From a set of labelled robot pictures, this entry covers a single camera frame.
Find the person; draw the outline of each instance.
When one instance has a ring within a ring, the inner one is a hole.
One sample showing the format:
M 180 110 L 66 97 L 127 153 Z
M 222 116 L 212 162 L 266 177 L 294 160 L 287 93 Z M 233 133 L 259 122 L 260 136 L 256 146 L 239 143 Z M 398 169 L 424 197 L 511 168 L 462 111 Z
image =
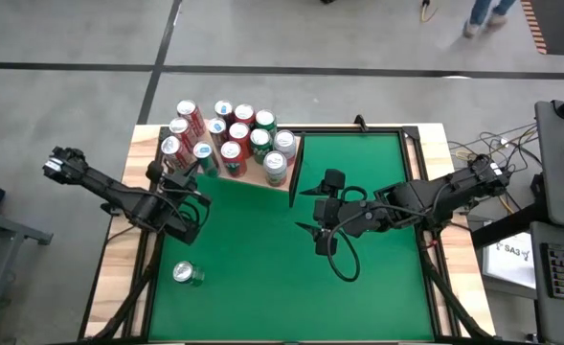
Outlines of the person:
M 475 5 L 473 5 L 473 10 L 471 10 L 471 16 L 464 23 L 464 30 L 462 31 L 466 37 L 471 38 L 480 30 L 488 14 L 490 2 L 491 0 L 475 0 Z M 507 23 L 508 19 L 506 14 L 514 2 L 515 0 L 501 0 L 499 5 L 492 9 L 492 14 L 488 18 L 487 25 L 491 28 L 497 28 Z

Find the jeans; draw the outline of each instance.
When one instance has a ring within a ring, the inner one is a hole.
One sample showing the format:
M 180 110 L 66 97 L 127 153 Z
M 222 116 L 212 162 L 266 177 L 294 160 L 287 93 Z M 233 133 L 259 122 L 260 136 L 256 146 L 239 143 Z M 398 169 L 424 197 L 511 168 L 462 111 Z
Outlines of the jeans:
M 475 5 L 473 5 L 473 10 L 471 11 L 471 18 L 469 19 L 469 24 L 484 24 L 485 16 L 488 14 L 488 9 L 490 8 L 491 1 L 492 0 L 475 0 Z M 499 5 L 495 7 L 492 12 L 500 15 L 505 15 L 514 2 L 515 0 L 501 0 Z

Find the black metal frame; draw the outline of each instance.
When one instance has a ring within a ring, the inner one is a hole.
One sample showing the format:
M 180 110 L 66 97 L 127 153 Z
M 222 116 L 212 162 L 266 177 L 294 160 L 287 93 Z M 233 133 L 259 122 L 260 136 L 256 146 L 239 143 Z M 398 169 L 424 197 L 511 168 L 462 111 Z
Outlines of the black metal frame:
M 366 126 L 361 126 L 361 124 L 358 123 L 357 126 L 353 126 L 353 125 L 347 125 L 347 126 L 283 126 L 283 125 L 279 125 L 278 128 L 279 129 L 287 129 L 287 130 L 290 130 L 290 131 L 297 133 L 297 134 L 300 134 L 300 135 L 358 134 L 358 133 L 362 133 L 362 134 L 396 134 L 396 136 L 398 138 L 398 143 L 401 147 L 401 157 L 402 157 L 403 165 L 404 165 L 404 168 L 405 168 L 405 179 L 408 180 L 408 181 L 412 179 L 412 174 L 411 174 L 411 162 L 409 161 L 406 138 L 410 138 L 414 142 L 414 148 L 415 148 L 415 151 L 416 151 L 416 158 L 417 158 L 417 166 L 418 166 L 418 170 L 420 172 L 420 175 L 421 175 L 422 178 L 427 178 L 426 165 L 425 165 L 425 162 L 424 162 L 423 152 L 422 152 L 422 149 L 421 149 L 421 143 L 420 143 L 419 137 L 416 136 L 417 127 L 415 127 L 415 126 L 407 126 L 407 127 L 402 127 L 402 126 L 369 126 L 369 127 L 366 127 Z M 162 139 L 164 139 L 165 134 L 166 133 L 164 131 L 164 128 L 161 128 L 161 133 L 159 135 L 159 143 Z M 301 164 L 303 149 L 304 149 L 304 145 L 299 147 L 299 153 L 298 153 L 298 163 L 299 164 Z M 160 154 L 159 150 L 156 151 L 156 158 L 155 159 L 159 162 L 161 161 L 161 154 Z M 293 176 L 291 177 L 291 181 L 292 180 L 298 181 L 299 173 L 300 173 L 300 169 L 295 170 L 295 173 L 293 173 Z M 418 245 L 420 240 L 422 240 L 419 237 L 419 236 L 421 236 L 421 232 L 419 232 L 418 229 L 416 229 L 416 236 L 417 236 L 417 245 Z M 144 264 L 145 259 L 146 259 L 145 256 L 146 256 L 146 248 L 147 248 L 148 237 L 149 237 L 148 233 L 142 233 L 142 236 L 140 237 L 139 247 L 138 247 L 138 251 L 137 251 L 137 257 L 135 258 L 136 266 L 135 266 L 135 269 L 133 271 L 133 280 L 131 282 L 132 287 L 134 287 L 137 280 L 142 277 L 143 264 Z M 162 245 L 164 244 L 164 238 L 165 238 L 164 233 L 160 233 L 160 234 L 156 235 L 154 250 L 153 250 L 152 257 L 150 258 L 150 262 L 159 262 L 160 261 L 160 256 L 162 254 Z M 436 248 L 437 249 L 436 249 L 435 254 L 436 254 L 437 266 L 438 266 L 437 269 L 438 269 L 442 279 L 449 286 L 449 284 L 450 284 L 449 274 L 448 274 L 447 265 L 446 265 L 446 262 L 445 262 L 445 256 L 444 256 L 443 250 L 442 250 L 440 245 L 436 246 Z M 102 264 L 102 256 L 101 256 L 101 260 L 99 262 L 99 267 L 97 269 L 97 272 L 100 272 L 101 264 Z M 132 324 L 133 324 L 133 320 L 134 320 L 134 316 L 133 316 L 134 315 L 134 306 L 133 306 L 133 308 L 131 308 L 131 310 L 128 313 L 128 316 L 126 317 L 126 320 L 124 322 L 124 327 L 123 327 L 123 331 L 122 331 L 122 338 L 120 338 L 120 339 L 105 339 L 104 342 L 108 342 L 108 341 L 114 341 L 115 342 L 115 341 L 118 341 L 118 340 L 124 340 L 124 341 L 128 341 L 128 342 L 130 342 L 132 340 L 133 343 L 147 342 L 147 337 L 148 337 L 150 326 L 151 326 L 151 314 L 152 314 L 153 302 L 154 302 L 154 298 L 155 298 L 156 284 L 157 284 L 157 278 L 158 278 L 158 268 L 159 268 L 159 265 L 157 265 L 155 267 L 155 270 L 153 272 L 153 276 L 152 276 L 151 280 L 148 282 L 148 285 L 147 285 L 147 298 L 146 298 L 146 304 L 145 304 L 145 310 L 144 310 L 144 319 L 143 319 L 143 324 L 142 324 L 139 335 L 137 335 L 137 336 L 132 335 Z M 421 263 L 421 268 L 422 268 L 422 270 L 421 270 L 422 280 L 424 282 L 424 289 L 425 289 L 425 293 L 426 293 L 427 306 L 428 306 L 428 309 L 429 309 L 429 316 L 431 318 L 431 328 L 432 328 L 432 331 L 433 331 L 434 338 L 438 339 L 438 338 L 443 337 L 443 338 L 446 338 L 446 339 L 450 339 L 450 338 L 461 339 L 461 338 L 459 338 L 460 329 L 459 329 L 458 320 L 457 320 L 456 316 L 454 315 L 454 313 L 452 312 L 452 310 L 449 306 L 447 307 L 447 313 L 448 313 L 448 317 L 449 317 L 449 323 L 450 323 L 450 327 L 451 327 L 452 337 L 447 338 L 444 335 L 442 335 L 440 317 L 439 317 L 439 313 L 438 313 L 437 300 L 435 298 L 435 291 L 434 291 L 433 283 L 431 282 L 429 277 L 425 274 L 424 263 Z M 86 307 L 86 313 L 85 313 L 83 321 L 82 321 L 81 332 L 79 333 L 79 339 L 84 338 L 85 328 L 86 328 L 88 317 L 89 317 L 89 314 L 90 314 L 92 300 L 94 298 L 94 293 L 95 293 L 95 290 L 96 290 L 97 281 L 98 281 L 98 276 L 95 279 L 95 282 L 94 282 L 93 287 L 92 287 L 92 291 L 90 293 L 89 305 Z

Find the black floor line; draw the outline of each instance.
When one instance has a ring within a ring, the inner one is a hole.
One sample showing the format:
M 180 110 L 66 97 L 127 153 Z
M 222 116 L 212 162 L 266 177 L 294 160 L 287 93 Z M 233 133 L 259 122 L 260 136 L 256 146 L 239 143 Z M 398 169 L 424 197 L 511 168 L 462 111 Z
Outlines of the black floor line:
M 0 62 L 0 69 L 35 71 L 150 72 L 150 64 Z
M 471 79 L 500 80 L 564 80 L 564 72 L 497 72 L 453 70 L 408 70 L 334 67 L 273 67 L 273 66 L 200 66 L 166 65 L 164 73 L 217 74 L 217 75 L 295 75 L 295 76 L 347 76 L 347 77 L 401 77 L 443 78 L 466 77 Z
M 137 118 L 137 125 L 147 124 L 147 118 L 149 117 L 149 111 L 151 110 L 151 104 L 154 101 L 154 95 L 156 94 L 156 88 L 158 88 L 158 81 L 160 80 L 160 75 L 163 70 L 163 64 L 165 63 L 165 58 L 167 58 L 167 52 L 169 51 L 170 39 L 173 36 L 173 29 L 175 28 L 175 20 L 179 15 L 179 6 L 182 0 L 173 0 L 173 5 L 170 7 L 169 19 L 167 20 L 167 27 L 165 27 L 165 33 L 163 34 L 163 39 L 160 42 L 160 48 L 158 48 L 158 55 L 156 56 L 156 61 L 154 62 L 154 69 L 151 72 L 151 77 L 149 78 L 149 83 L 147 84 L 146 94 L 144 95 L 144 101 L 141 103 L 141 109 L 139 110 L 139 117 Z

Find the soda can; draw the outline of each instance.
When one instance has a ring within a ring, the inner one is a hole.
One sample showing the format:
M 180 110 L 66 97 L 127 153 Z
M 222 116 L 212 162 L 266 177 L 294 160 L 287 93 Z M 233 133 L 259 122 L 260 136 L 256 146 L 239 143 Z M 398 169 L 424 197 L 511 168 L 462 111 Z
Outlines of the soda can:
M 273 187 L 280 187 L 285 183 L 288 165 L 283 153 L 270 151 L 264 157 L 264 170 L 266 171 L 266 182 Z
M 256 124 L 254 108 L 248 104 L 238 105 L 235 108 L 235 123 L 243 123 L 253 129 Z
M 234 123 L 228 130 L 230 140 L 238 142 L 245 159 L 252 156 L 252 148 L 250 147 L 250 128 L 244 123 Z
M 212 136 L 214 145 L 218 150 L 228 141 L 226 128 L 226 123 L 222 119 L 212 119 L 207 123 L 207 130 Z
M 198 164 L 203 168 L 203 173 L 209 177 L 218 177 L 220 175 L 220 165 L 217 163 L 217 157 L 212 147 L 206 142 L 198 142 L 192 150 Z
M 196 145 L 198 138 L 190 127 L 188 121 L 184 118 L 176 118 L 171 120 L 169 124 L 169 130 L 177 139 L 181 140 L 182 143 L 186 144 L 190 150 Z
M 293 165 L 297 154 L 297 141 L 294 133 L 289 130 L 280 130 L 273 140 L 273 150 L 278 150 L 285 156 L 288 167 Z
M 247 172 L 247 163 L 241 151 L 241 145 L 237 142 L 226 142 L 220 149 L 222 162 L 232 177 L 240 177 Z
M 175 169 L 186 169 L 194 162 L 192 153 L 177 137 L 170 136 L 163 140 L 160 151 L 165 155 L 165 159 Z
M 264 109 L 256 114 L 256 128 L 268 131 L 271 138 L 275 138 L 275 134 L 278 132 L 278 124 L 271 110 Z
M 235 123 L 233 105 L 228 101 L 217 101 L 214 105 L 215 115 L 224 120 L 226 127 L 230 128 Z
M 264 156 L 273 150 L 273 141 L 271 135 L 264 129 L 254 129 L 250 134 L 250 145 L 254 153 L 254 160 L 258 164 L 262 164 Z
M 188 120 L 197 137 L 205 133 L 205 122 L 201 110 L 194 101 L 185 100 L 177 104 L 177 116 Z
M 198 287 L 205 280 L 203 270 L 191 262 L 179 262 L 173 268 L 173 279 L 180 284 Z

